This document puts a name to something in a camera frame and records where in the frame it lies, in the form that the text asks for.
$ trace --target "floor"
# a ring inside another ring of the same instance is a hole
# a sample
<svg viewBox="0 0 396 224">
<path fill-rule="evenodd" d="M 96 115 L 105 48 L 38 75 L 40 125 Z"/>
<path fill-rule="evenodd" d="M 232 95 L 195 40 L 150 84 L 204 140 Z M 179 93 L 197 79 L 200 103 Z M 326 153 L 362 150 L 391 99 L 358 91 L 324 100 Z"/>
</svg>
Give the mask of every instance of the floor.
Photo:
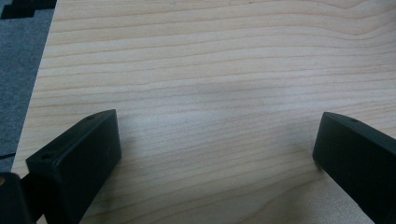
<svg viewBox="0 0 396 224">
<path fill-rule="evenodd" d="M 0 12 L 11 0 L 0 0 Z M 0 172 L 11 170 L 53 9 L 0 20 Z"/>
</svg>

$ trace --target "gray carpet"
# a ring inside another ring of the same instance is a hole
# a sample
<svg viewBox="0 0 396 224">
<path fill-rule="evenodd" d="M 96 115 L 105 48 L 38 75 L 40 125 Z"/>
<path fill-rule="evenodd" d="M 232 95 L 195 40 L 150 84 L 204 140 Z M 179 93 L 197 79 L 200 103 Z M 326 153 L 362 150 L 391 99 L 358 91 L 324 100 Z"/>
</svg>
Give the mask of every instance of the gray carpet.
<svg viewBox="0 0 396 224">
<path fill-rule="evenodd" d="M 11 1 L 0 0 L 3 5 Z M 0 172 L 9 172 L 21 136 L 53 10 L 0 20 Z"/>
</svg>

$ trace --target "screw hole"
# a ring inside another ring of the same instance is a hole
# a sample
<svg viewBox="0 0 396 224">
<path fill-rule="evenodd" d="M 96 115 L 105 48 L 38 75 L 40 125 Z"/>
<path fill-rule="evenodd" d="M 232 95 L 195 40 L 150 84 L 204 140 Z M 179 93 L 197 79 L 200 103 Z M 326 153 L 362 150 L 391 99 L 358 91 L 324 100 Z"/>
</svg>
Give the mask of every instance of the screw hole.
<svg viewBox="0 0 396 224">
<path fill-rule="evenodd" d="M 41 156 L 41 160 L 48 160 L 48 159 L 50 159 L 50 158 L 52 158 L 52 154 L 50 154 L 50 153 L 46 153 L 46 154 L 44 154 L 44 155 L 42 155 Z"/>
</svg>

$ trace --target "light wood grain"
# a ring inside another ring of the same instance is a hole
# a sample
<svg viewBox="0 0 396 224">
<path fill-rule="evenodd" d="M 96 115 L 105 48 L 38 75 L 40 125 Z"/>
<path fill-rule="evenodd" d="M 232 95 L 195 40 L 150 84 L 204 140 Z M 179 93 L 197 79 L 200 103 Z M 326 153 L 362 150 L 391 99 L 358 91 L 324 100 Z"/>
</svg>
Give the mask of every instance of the light wood grain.
<svg viewBox="0 0 396 224">
<path fill-rule="evenodd" d="M 396 136 L 394 1 L 61 0 L 13 171 L 116 108 L 82 223 L 372 223 L 312 162 L 323 111 Z"/>
</svg>

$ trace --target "table surface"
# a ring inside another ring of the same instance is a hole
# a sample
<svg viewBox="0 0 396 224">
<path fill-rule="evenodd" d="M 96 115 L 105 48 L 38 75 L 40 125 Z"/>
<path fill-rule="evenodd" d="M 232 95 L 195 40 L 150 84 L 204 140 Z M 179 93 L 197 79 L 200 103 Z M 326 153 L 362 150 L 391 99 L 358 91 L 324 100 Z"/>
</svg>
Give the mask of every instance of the table surface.
<svg viewBox="0 0 396 224">
<path fill-rule="evenodd" d="M 392 0 L 59 0 L 13 172 L 115 108 L 82 223 L 372 223 L 311 153 L 324 111 L 396 136 L 395 40 Z"/>
</svg>

